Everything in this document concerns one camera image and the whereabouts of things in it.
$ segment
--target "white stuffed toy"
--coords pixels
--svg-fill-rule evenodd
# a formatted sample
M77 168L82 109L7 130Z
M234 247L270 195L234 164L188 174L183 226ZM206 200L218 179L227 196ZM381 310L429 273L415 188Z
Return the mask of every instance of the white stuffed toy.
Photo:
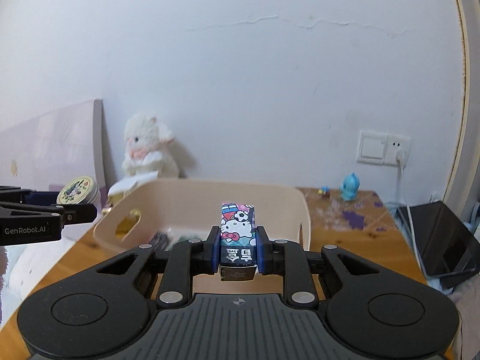
M172 132L157 124L157 118L143 114L132 116L125 126L127 148L122 169L126 176L158 171L158 177L179 176L179 169L167 146L173 142Z

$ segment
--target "hello kitty print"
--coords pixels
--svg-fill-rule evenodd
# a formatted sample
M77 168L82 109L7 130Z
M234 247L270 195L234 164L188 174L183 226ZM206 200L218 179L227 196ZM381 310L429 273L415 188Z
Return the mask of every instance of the hello kitty print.
M255 246L255 210L246 204L222 205L222 245Z

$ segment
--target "gold item in basket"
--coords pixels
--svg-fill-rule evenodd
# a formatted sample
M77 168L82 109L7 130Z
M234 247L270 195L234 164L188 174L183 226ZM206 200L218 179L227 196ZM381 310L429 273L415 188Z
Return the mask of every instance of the gold item in basket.
M102 208L102 214L107 215L110 211L112 211L113 204L107 200L105 205Z
M121 239L124 238L140 220L140 215L140 210L131 210L128 215L117 225L117 228L115 229L115 237Z

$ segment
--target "small toy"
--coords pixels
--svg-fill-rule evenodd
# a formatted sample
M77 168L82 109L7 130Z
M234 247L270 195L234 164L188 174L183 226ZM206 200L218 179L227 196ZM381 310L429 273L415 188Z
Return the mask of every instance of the small toy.
M360 180L355 173L345 176L343 184L340 184L340 191L342 192L342 199L345 202L351 202L357 197L357 191L360 186Z
M323 197L323 198L329 198L330 197L330 188L328 187L321 187L319 190L318 190L318 194Z
M235 203L222 204L220 226L222 280L249 280L255 274L257 264L255 231L253 206Z
M179 176L179 169L167 146L174 141L172 132L157 124L157 118L143 114L132 116L125 126L125 159L122 169L126 176L157 171L159 177Z

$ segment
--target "white wall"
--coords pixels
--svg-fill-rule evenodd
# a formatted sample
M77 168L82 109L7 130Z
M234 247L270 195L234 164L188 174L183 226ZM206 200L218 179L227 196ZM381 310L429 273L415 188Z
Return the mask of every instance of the white wall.
M107 181L145 110L188 176L336 186L356 171L385 200L397 171L355 162L359 130L405 134L420 203L452 167L461 50L454 0L0 0L0 124L97 97Z

